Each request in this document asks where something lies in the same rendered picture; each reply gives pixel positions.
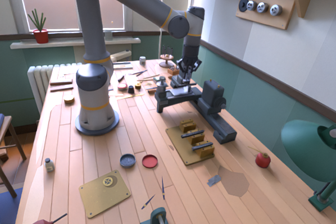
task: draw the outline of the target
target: wooden tabletop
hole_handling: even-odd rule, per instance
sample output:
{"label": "wooden tabletop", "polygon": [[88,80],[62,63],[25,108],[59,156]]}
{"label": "wooden tabletop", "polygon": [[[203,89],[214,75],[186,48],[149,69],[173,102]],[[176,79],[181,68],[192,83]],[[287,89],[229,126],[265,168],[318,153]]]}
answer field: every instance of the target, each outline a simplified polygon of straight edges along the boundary
{"label": "wooden tabletop", "polygon": [[[148,71],[139,77],[125,75],[123,82],[132,85],[137,78],[155,75],[156,70],[161,69],[157,66],[161,61],[147,60],[146,67],[135,61],[132,62],[133,70],[115,71],[111,80],[114,92],[121,93],[117,91],[117,79],[122,75],[147,68]],[[62,68],[53,69],[52,80],[58,78]],[[65,77],[75,80],[75,74]],[[80,109],[76,82],[74,89],[69,91],[50,93],[48,88],[17,224],[32,224],[41,219],[53,221],[64,213],[68,216],[58,224],[136,224],[148,220],[158,207],[166,209],[169,224],[336,223],[335,211],[327,207],[318,212],[308,202],[313,191],[226,110],[222,110],[221,115],[238,135],[235,141],[220,145],[212,135],[213,128],[189,102],[166,107],[158,114],[154,95],[144,90],[144,87],[150,87],[148,83],[154,85],[152,81],[144,81],[141,90],[136,90],[143,96],[122,100],[110,97],[112,107],[120,115],[120,122],[108,134],[95,137],[82,135],[75,128]],[[74,95],[74,104],[62,101],[66,94]],[[165,129],[189,118],[199,128],[205,129],[206,139],[215,145],[215,157],[187,167]],[[270,166],[267,169],[257,166],[255,156],[258,152],[248,147],[267,152],[271,157]],[[131,169],[120,166],[120,156],[125,153],[137,158]],[[141,164],[146,154],[158,158],[155,168],[147,169]],[[47,157],[55,162],[54,172],[46,173],[43,167],[43,160]],[[212,187],[207,185],[208,179],[218,173],[220,166],[245,175],[249,187],[242,197],[228,194],[221,182]],[[79,186],[112,170],[119,170],[131,197],[87,219]],[[162,177],[165,200],[161,191]],[[155,197],[141,210],[153,195]]]}

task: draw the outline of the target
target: green lamp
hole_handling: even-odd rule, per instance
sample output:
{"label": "green lamp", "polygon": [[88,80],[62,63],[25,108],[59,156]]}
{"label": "green lamp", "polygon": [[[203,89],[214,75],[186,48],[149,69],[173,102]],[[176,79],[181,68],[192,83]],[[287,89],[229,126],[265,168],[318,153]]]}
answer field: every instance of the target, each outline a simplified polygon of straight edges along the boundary
{"label": "green lamp", "polygon": [[329,128],[302,120],[286,123],[281,139],[293,162],[308,176],[329,182],[322,191],[309,198],[320,212],[331,205],[336,189],[336,125]]}

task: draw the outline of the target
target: radiator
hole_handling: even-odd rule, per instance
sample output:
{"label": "radiator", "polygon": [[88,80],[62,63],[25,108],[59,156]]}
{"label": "radiator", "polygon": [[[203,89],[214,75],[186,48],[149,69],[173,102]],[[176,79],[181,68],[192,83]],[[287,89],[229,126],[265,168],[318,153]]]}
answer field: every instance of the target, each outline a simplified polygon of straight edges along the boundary
{"label": "radiator", "polygon": [[46,92],[48,90],[49,81],[51,77],[51,73],[54,67],[62,67],[62,66],[71,66],[71,65],[81,65],[81,63],[73,63],[73,64],[60,64],[60,65],[44,65],[44,66],[32,66],[28,69],[27,75],[31,87],[31,91],[33,92],[35,102],[37,105],[37,109],[41,114],[44,99],[46,98]]}

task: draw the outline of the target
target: wood trim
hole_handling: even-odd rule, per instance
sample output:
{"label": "wood trim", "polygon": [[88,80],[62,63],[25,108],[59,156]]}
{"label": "wood trim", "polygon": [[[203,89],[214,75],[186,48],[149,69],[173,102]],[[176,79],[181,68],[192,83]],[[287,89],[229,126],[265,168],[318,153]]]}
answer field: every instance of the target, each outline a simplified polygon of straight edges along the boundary
{"label": "wood trim", "polygon": [[[37,131],[37,124],[16,126],[16,127],[14,127],[14,130],[16,132],[16,135],[30,133],[30,132],[36,132]],[[11,136],[10,131],[7,130],[5,136]]]}
{"label": "wood trim", "polygon": [[233,64],[237,65],[238,67],[254,74],[255,76],[259,77],[261,80],[271,84],[272,86],[276,87],[283,93],[289,95],[290,97],[294,98],[295,100],[299,101],[300,103],[308,106],[309,108],[313,109],[314,111],[318,112],[322,116],[336,122],[336,111],[331,109],[330,107],[320,103],[319,101],[309,97],[308,95],[302,93],[301,91],[289,86],[288,84],[274,78],[273,76],[259,70],[258,68],[244,62],[243,60],[232,56],[231,54],[226,53],[224,50],[219,49],[218,47],[201,40],[201,45],[209,49],[210,51],[219,54],[224,59],[232,62]]}
{"label": "wood trim", "polygon": [[[112,32],[113,36],[151,36],[151,35],[160,35],[159,31],[118,31]],[[162,32],[162,35],[169,35],[167,32]],[[82,33],[50,33],[49,38],[81,38],[83,37]],[[27,40],[34,39],[33,34],[5,34],[0,35],[0,40]]]}

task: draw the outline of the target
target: chair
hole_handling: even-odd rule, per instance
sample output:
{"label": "chair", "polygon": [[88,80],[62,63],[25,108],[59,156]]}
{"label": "chair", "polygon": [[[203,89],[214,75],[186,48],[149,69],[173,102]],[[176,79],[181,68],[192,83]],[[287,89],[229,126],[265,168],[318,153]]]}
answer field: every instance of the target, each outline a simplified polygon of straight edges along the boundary
{"label": "chair", "polygon": [[[0,142],[4,139],[4,135],[6,134],[6,131],[9,130],[13,140],[14,140],[14,145],[7,145],[4,147],[0,147],[0,149],[7,149],[7,148],[12,148],[12,147],[17,147],[21,156],[22,156],[22,160],[26,160],[26,155],[22,149],[22,146],[19,142],[19,139],[17,138],[17,135],[15,133],[14,127],[11,123],[12,121],[12,117],[11,116],[6,116],[3,119],[3,123],[2,126],[0,128]],[[2,179],[3,183],[1,183],[0,185],[4,184],[6,186],[6,188],[8,189],[8,191],[10,192],[10,194],[12,195],[13,198],[15,198],[17,196],[16,192],[14,191],[11,183],[9,182],[8,178],[6,177],[6,175],[4,174],[2,167],[0,166],[0,178]]]}

